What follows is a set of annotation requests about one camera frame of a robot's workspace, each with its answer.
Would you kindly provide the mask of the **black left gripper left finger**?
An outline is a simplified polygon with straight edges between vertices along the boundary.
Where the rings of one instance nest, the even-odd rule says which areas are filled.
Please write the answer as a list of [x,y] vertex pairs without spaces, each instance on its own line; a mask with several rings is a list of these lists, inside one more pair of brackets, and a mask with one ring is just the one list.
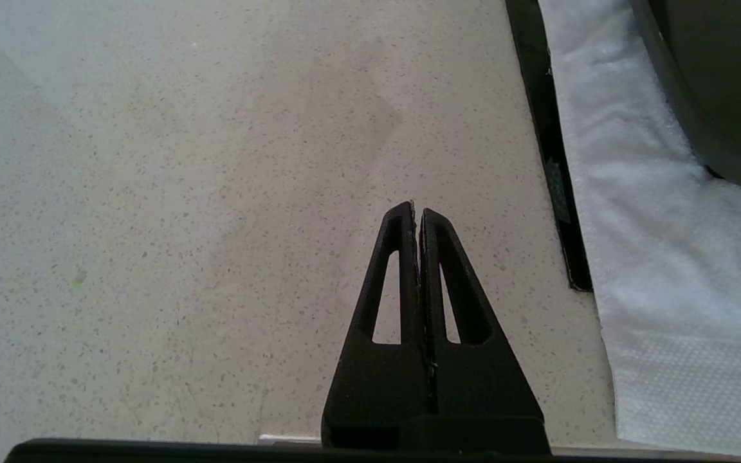
[[[373,340],[389,257],[399,255],[400,341]],[[419,299],[414,205],[383,216],[367,273],[325,402],[325,448],[397,448],[404,422],[427,414],[430,387],[425,320]]]

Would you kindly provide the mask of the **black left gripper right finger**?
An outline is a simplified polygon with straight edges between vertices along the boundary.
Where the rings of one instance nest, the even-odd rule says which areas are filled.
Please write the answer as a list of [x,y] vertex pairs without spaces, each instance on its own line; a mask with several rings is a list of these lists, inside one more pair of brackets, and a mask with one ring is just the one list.
[[547,451],[544,414],[455,228],[421,216],[420,303],[429,394],[406,422],[420,451]]

